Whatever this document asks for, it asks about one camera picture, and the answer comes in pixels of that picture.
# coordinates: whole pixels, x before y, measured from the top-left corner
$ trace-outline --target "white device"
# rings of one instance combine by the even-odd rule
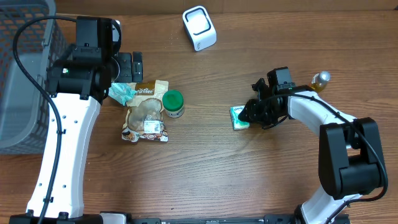
[[[196,51],[203,50],[217,41],[217,33],[207,10],[196,6],[182,14],[185,31]]]

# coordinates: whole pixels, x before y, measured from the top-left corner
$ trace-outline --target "green container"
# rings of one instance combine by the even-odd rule
[[[179,118],[184,114],[184,98],[178,90],[169,90],[163,95],[163,106],[171,118]]]

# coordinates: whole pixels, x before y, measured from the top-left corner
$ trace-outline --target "wire mesh basket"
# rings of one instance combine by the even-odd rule
[[[24,76],[12,54],[18,28],[36,17],[55,15],[53,0],[0,0],[0,154],[43,153],[49,106]],[[19,37],[22,64],[45,88],[47,70],[66,49],[55,20],[40,21]]]

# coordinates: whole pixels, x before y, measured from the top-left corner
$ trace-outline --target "green jar lid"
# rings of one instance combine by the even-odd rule
[[[169,90],[163,95],[163,106],[168,111],[178,111],[184,105],[182,94],[178,90]]]

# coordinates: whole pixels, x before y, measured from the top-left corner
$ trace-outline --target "cable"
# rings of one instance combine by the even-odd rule
[[[383,164],[380,161],[379,156],[376,154],[375,150],[373,149],[372,145],[368,142],[368,140],[365,138],[365,136],[361,133],[360,130],[358,130],[358,128],[355,127],[355,125],[353,123],[351,123],[350,121],[348,121],[346,118],[342,117],[342,115],[340,115],[339,112],[335,111],[333,108],[331,108],[327,103],[325,103],[322,100],[318,100],[315,97],[311,97],[311,96],[305,96],[305,95],[300,95],[300,94],[281,94],[281,95],[273,95],[270,96],[268,98],[266,98],[264,101],[268,101],[268,100],[272,100],[274,98],[280,98],[283,96],[296,96],[296,97],[300,97],[300,98],[305,98],[308,100],[312,100],[314,102],[319,103],[320,105],[322,105],[324,108],[326,108],[328,111],[330,111],[332,114],[334,114],[338,119],[344,121],[344,123],[346,123],[347,125],[349,125],[354,131],[355,133],[358,135],[358,137],[362,140],[363,143],[365,143],[365,145],[371,150],[372,155],[376,158],[377,160],[377,164],[379,166],[379,168],[381,169],[381,174],[382,174],[382,182],[383,182],[383,188],[381,190],[381,192],[375,196],[375,197],[370,197],[370,198],[358,198],[358,199],[351,199],[351,200],[347,200],[345,201],[342,205],[340,205],[327,219],[326,219],[326,224],[330,223],[331,220],[337,216],[337,214],[339,214],[341,211],[343,211],[343,209],[346,206],[349,206],[351,203],[355,203],[355,202],[373,202],[375,200],[379,200],[380,198],[382,198],[388,189],[388,177],[387,177],[387,172],[383,166]]]
[[[65,20],[65,21],[76,22],[76,19],[72,19],[72,18],[68,18],[68,17],[62,17],[62,16],[38,17],[38,18],[32,19],[31,21],[29,21],[29,22],[25,23],[24,25],[22,25],[17,30],[17,32],[15,33],[14,40],[12,41],[12,53],[14,54],[14,59],[15,59],[17,65],[18,65],[18,67],[23,72],[23,74],[26,76],[26,78],[36,87],[36,89],[38,89],[40,91],[40,93],[42,94],[44,99],[46,99],[49,102],[52,110],[54,111],[55,119],[57,120],[57,134],[58,134],[58,136],[57,136],[57,147],[56,147],[56,150],[55,150],[54,164],[53,164],[52,171],[51,171],[49,187],[47,189],[47,194],[45,195],[45,199],[44,199],[43,209],[42,209],[42,212],[40,213],[39,221],[37,222],[38,224],[41,224],[43,222],[45,213],[47,211],[47,208],[49,206],[49,202],[50,202],[50,199],[51,199],[51,193],[52,193],[52,189],[53,189],[53,186],[54,186],[55,175],[57,174],[58,162],[59,162],[60,153],[61,153],[62,125],[61,125],[60,114],[58,112],[57,107],[55,106],[55,103],[52,101],[52,99],[49,96],[49,94],[47,94],[47,92],[36,82],[36,80],[34,80],[34,78],[29,74],[29,72],[22,65],[22,62],[21,62],[21,60],[19,59],[19,56],[18,56],[17,48],[18,48],[18,38],[21,35],[21,33],[27,27],[29,27],[30,25],[32,25],[32,24],[34,24],[36,22],[47,20],[47,19],[60,19],[60,20]]]
[[[277,126],[278,124],[284,122],[284,121],[286,120],[286,118],[288,118],[288,117],[289,117],[289,116],[286,115],[286,116],[284,116],[282,119],[280,119],[278,122],[276,122],[275,124],[272,124],[272,125],[266,126],[266,127],[262,127],[262,129],[263,129],[263,130],[271,129],[271,128]]]
[[[112,25],[114,25],[114,28],[119,33],[118,42],[113,45],[113,55],[116,55],[120,50],[120,46],[122,45],[122,30],[120,29],[120,25],[118,24],[118,22],[116,22],[116,20],[112,19],[111,23]]]

